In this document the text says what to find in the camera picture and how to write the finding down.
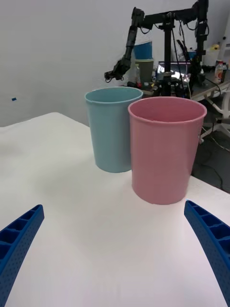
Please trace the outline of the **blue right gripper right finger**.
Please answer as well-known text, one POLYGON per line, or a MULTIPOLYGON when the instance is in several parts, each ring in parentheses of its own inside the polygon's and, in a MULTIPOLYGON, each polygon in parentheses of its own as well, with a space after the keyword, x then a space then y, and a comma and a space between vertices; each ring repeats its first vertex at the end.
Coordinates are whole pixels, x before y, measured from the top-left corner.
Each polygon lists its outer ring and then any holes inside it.
POLYGON ((184 216, 193 229, 216 277, 227 306, 230 305, 230 227, 187 200, 184 216))

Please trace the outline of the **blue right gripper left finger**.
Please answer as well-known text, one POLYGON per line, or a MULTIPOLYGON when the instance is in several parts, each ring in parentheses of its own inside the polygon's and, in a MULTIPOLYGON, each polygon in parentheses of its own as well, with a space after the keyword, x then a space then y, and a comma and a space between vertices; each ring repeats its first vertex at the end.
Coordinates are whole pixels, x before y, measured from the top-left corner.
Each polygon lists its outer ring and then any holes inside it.
POLYGON ((0 232, 0 306, 5 306, 32 241, 44 220, 41 204, 0 232))

